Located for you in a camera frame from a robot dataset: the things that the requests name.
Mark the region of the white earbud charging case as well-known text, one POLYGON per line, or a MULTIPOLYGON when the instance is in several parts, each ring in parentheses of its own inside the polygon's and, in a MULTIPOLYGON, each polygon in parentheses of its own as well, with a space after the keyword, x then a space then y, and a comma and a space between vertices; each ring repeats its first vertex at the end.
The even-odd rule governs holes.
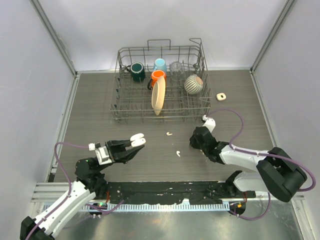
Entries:
POLYGON ((144 145, 146 143, 146 139, 144 138, 143 133, 137 133, 131 136, 130 142, 131 146, 134 148, 144 145))

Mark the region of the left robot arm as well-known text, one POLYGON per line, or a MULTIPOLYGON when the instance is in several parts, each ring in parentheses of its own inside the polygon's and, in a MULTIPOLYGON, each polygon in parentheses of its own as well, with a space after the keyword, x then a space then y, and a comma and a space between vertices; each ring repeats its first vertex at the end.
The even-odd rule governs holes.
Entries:
POLYGON ((68 190, 49 208, 35 217, 27 216, 20 227, 21 240, 54 240, 75 214, 93 199, 102 199, 108 183, 101 172, 113 164, 126 164, 145 146, 142 133, 127 140, 109 140, 105 144, 86 146, 95 157, 80 159, 75 165, 76 180, 68 182, 68 190))

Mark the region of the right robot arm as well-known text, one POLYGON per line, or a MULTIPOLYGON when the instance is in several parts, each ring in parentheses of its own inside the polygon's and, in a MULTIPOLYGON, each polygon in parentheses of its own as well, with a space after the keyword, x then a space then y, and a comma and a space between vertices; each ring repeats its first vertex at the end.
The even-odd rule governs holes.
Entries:
POLYGON ((196 127, 189 145, 201 150, 208 159, 222 165, 237 165, 255 173, 240 172, 226 184, 226 193, 233 198, 246 191, 269 192, 282 202, 289 202, 308 179, 305 172, 279 147, 270 151, 230 146, 217 141, 206 127, 196 127))

